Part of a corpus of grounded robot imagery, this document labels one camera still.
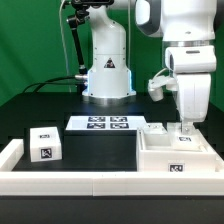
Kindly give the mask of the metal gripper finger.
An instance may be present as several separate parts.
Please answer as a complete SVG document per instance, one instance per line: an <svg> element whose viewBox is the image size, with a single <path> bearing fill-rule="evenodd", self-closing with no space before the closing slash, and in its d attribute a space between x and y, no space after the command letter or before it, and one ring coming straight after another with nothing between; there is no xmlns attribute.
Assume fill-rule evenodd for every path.
<svg viewBox="0 0 224 224"><path fill-rule="evenodd" d="M184 135L191 135L192 132L193 132L193 123L192 122L182 121L181 122L181 132Z"/></svg>

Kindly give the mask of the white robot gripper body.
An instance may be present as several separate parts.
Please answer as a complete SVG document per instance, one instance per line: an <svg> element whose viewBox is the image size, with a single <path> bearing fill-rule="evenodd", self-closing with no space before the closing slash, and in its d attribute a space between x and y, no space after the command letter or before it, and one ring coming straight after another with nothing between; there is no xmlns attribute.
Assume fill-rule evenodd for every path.
<svg viewBox="0 0 224 224"><path fill-rule="evenodd" d="M182 122L203 122L207 115L211 75L178 74L176 105Z"/></svg>

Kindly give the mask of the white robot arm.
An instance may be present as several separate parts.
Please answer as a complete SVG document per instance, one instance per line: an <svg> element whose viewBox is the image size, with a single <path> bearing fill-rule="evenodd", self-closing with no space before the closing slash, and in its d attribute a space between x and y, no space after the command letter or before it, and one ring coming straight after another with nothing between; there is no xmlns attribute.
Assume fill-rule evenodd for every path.
<svg viewBox="0 0 224 224"><path fill-rule="evenodd" d="M136 59L151 62L161 55L167 76L148 82L154 101L163 98L163 88L174 93L185 133L207 115L211 74L216 70L214 20L218 0L134 0L138 32ZM87 10L93 40L93 64L87 73L83 96L97 102L125 99L133 95L131 72L127 70L125 31L111 20L104 5Z"/></svg>

